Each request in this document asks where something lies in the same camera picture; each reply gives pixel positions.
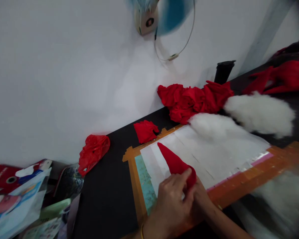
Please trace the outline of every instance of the pink strip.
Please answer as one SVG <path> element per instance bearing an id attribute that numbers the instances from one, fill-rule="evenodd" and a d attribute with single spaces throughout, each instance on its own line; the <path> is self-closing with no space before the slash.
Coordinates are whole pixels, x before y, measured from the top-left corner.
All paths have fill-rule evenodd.
<path id="1" fill-rule="evenodd" d="M 265 156 L 263 156 L 263 157 L 261 157 L 260 159 L 258 159 L 257 161 L 253 162 L 251 165 L 252 165 L 252 166 L 256 166 L 257 164 L 262 163 L 263 161 L 265 161 L 265 160 L 271 158 L 272 156 L 273 156 L 272 153 L 268 153 L 268 154 L 266 154 Z M 237 173 L 231 175 L 230 177 L 224 179 L 223 181 L 221 181 L 221 182 L 215 184 L 214 186 L 208 188 L 206 191 L 209 192 L 209 191 L 213 190 L 214 188 L 218 187 L 219 185 L 222 185 L 224 182 L 228 181 L 229 179 L 232 179 L 233 177 L 236 177 L 236 176 L 237 176 L 238 174 L 240 174 L 240 173 L 242 173 L 242 172 L 237 172 Z"/>
<path id="2" fill-rule="evenodd" d="M 261 157 L 260 159 L 258 159 L 257 161 L 254 161 L 251 165 L 252 166 L 256 166 L 257 164 L 262 163 L 263 161 L 271 158 L 273 156 L 272 153 L 266 154 L 265 156 Z"/>

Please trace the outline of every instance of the black cylinder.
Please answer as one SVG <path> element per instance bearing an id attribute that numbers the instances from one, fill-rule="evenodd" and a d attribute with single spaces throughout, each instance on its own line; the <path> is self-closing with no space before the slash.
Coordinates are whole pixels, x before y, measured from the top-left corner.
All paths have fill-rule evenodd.
<path id="1" fill-rule="evenodd" d="M 235 60 L 217 63 L 217 67 L 216 67 L 217 71 L 216 71 L 214 82 L 221 85 L 226 83 L 234 65 L 235 65 Z"/>

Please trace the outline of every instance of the red fabric scrap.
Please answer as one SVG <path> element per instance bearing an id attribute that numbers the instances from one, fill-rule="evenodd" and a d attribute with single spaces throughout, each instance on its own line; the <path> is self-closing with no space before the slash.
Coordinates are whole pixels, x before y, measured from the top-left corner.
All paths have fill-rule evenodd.
<path id="1" fill-rule="evenodd" d="M 257 78 L 243 90 L 244 95 L 253 91 L 260 94 L 299 91 L 299 61 L 287 61 L 276 68 L 271 66 L 249 77 Z"/>
<path id="2" fill-rule="evenodd" d="M 160 85 L 158 87 L 158 95 L 162 99 L 163 105 L 170 107 L 174 106 L 180 100 L 180 96 L 183 92 L 183 85 L 173 84 L 167 88 Z"/>
<path id="3" fill-rule="evenodd" d="M 184 88 L 179 84 L 158 87 L 157 93 L 163 105 L 169 108 L 171 120 L 187 124 L 197 113 L 217 113 L 223 108 L 226 100 L 234 95 L 229 82 L 223 85 L 211 81 L 207 83 L 203 89 Z"/>
<path id="4" fill-rule="evenodd" d="M 192 166 L 184 163 L 180 157 L 173 153 L 169 148 L 161 143 L 157 143 L 171 174 L 182 174 L 186 169 L 191 168 L 192 173 L 187 179 L 187 189 L 190 189 L 196 183 L 196 171 Z"/>
<path id="5" fill-rule="evenodd" d="M 80 152 L 78 172 L 84 177 L 110 148 L 110 139 L 106 135 L 90 134 Z"/>
<path id="6" fill-rule="evenodd" d="M 139 138 L 139 143 L 147 143 L 153 139 L 155 139 L 157 136 L 154 134 L 153 131 L 156 133 L 159 132 L 158 127 L 153 124 L 152 121 L 141 121 L 139 123 L 134 124 L 134 128 L 137 134 L 137 137 Z"/>

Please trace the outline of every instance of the wrist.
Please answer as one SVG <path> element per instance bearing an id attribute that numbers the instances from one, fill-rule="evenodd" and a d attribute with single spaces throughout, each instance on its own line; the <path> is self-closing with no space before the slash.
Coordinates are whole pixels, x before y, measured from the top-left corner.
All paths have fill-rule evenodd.
<path id="1" fill-rule="evenodd" d="M 159 218 L 151 214 L 143 225 L 144 239 L 167 239 L 169 232 L 164 224 L 159 221 Z"/>
<path id="2" fill-rule="evenodd" d="M 216 208 L 216 206 L 209 198 L 197 196 L 196 202 L 204 214 L 207 214 Z"/>

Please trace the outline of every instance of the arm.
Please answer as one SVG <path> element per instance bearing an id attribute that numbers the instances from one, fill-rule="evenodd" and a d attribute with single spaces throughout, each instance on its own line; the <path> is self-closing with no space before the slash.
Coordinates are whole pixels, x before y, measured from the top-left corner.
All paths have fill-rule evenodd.
<path id="1" fill-rule="evenodd" d="M 203 184 L 197 178 L 195 185 L 194 198 L 196 203 L 204 214 L 204 218 L 220 238 L 225 239 L 250 239 L 253 238 L 231 219 L 229 219 L 221 210 L 219 210 L 210 200 Z"/>

